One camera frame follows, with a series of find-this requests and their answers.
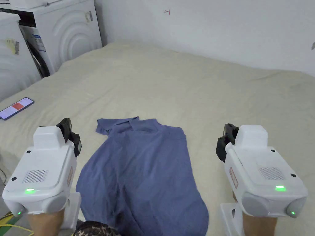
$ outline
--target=beige bedsheet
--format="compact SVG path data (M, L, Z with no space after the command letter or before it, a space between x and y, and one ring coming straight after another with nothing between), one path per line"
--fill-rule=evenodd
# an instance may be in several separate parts
M260 124L304 181L309 197L297 219L281 218L276 235L314 235L315 78L299 72L259 70L190 54L140 45L110 44L66 62L58 73L4 100L35 103L0 120L1 163L12 171L32 144L38 126L72 120L80 134L73 189L80 170L106 140L95 132L98 118L157 118L182 127L193 174L210 222L207 235L224 235L218 215L232 190L215 154L225 123Z

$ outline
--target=person's arm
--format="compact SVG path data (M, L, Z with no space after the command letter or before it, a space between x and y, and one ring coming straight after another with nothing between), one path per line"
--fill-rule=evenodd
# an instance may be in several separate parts
M57 236L65 210L53 214L27 215L35 236Z
M252 217L243 212L243 228L246 236L274 236L278 218Z

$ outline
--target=smartphone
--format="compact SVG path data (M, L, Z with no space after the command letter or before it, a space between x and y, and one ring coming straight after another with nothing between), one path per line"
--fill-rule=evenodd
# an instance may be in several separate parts
M23 98L19 100L17 103L14 103L13 105L7 107L6 109L0 111L0 118L6 121L10 117L14 116L20 111L23 111L25 108L29 107L33 103L34 103L33 100L29 98Z

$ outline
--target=white appliance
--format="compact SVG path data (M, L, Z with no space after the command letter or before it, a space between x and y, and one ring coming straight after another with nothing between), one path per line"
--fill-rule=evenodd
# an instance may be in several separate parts
M0 101L41 79L19 20L19 15L0 12Z
M61 0L32 9L11 4L0 8L19 14L27 41L39 51L50 74L63 62L102 47L94 0Z

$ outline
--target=white device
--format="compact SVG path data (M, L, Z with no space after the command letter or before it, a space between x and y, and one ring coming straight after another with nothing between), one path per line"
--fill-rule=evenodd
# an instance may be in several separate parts
M237 133L234 144L228 143L228 135L218 140L219 146L225 138L224 170L238 201L221 204L226 235L244 235L243 212L256 217L296 218L308 191L276 149L268 146L267 131L259 125L243 125L233 132L234 138Z
M24 212L53 213L65 208L61 229L74 232L81 195L70 193L70 189L77 166L75 153L81 150L81 142L65 142L67 134L66 129L57 126L38 127L34 146L25 151L2 197L14 216Z
M0 12L0 101L41 80L19 20L19 15Z
M61 0L32 9L7 4L0 10L19 14L26 40L38 50L51 75L65 61L102 47L93 0Z

